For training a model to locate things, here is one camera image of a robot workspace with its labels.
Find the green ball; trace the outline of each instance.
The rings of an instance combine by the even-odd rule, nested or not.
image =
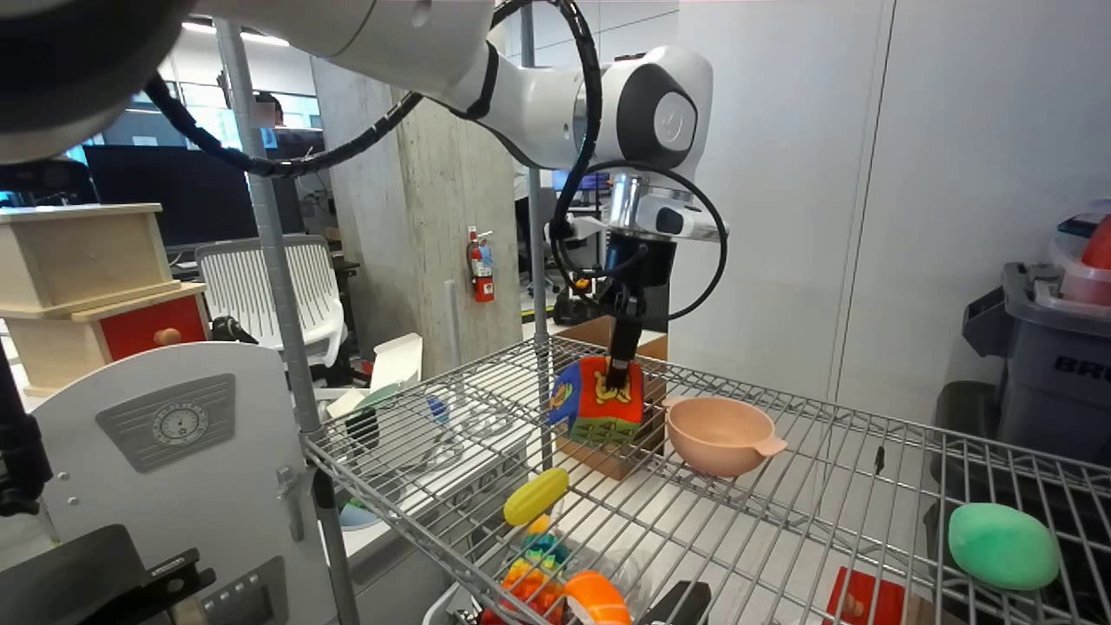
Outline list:
[[[983,586],[1034,595],[1062,572],[1052,532],[1012,507],[960,502],[946,516],[951,560]]]

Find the yellow item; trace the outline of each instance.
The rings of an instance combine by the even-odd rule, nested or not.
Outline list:
[[[564,609],[584,625],[631,625],[620,589],[598,569],[578,569],[564,580]]]
[[[508,525],[526,527],[537,520],[546,512],[555,507],[570,491],[570,472],[564,468],[547,468],[533,478],[526,478],[519,491],[509,492],[509,501],[498,507]]]
[[[547,527],[553,527],[553,516],[540,515],[540,516],[533,516],[533,520],[525,527],[525,534],[547,534]]]

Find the wire shelf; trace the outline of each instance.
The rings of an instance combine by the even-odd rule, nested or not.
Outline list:
[[[555,340],[555,361],[590,347]],[[606,572],[644,613],[678,580],[712,586],[712,625],[880,620],[880,602],[850,602],[834,580],[899,583],[915,620],[1111,620],[1111,468],[967,435],[870,418],[678,366],[644,366],[665,395],[734,395],[763,406],[785,454],[731,481],[701,478],[672,450],[620,450],[635,468],[606,478],[555,450],[572,492],[553,532],[572,545],[564,569]],[[486,356],[378,406],[369,422],[333,421],[304,438],[309,459],[438,560],[508,620],[547,620],[498,583],[519,532],[498,502],[540,472],[531,345]],[[943,516],[996,501],[1041,516],[1062,578],[1041,595],[994,595],[943,556]]]

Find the gray bin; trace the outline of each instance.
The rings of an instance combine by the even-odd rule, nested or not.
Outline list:
[[[1006,356],[996,438],[1111,465],[1111,319],[1039,307],[1039,279],[1006,265],[998,307],[967,307],[967,345]]]

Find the pink bowl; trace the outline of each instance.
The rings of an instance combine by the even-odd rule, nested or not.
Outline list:
[[[701,477],[731,478],[786,443],[774,435],[774,421],[724,395],[671,400],[671,448]]]

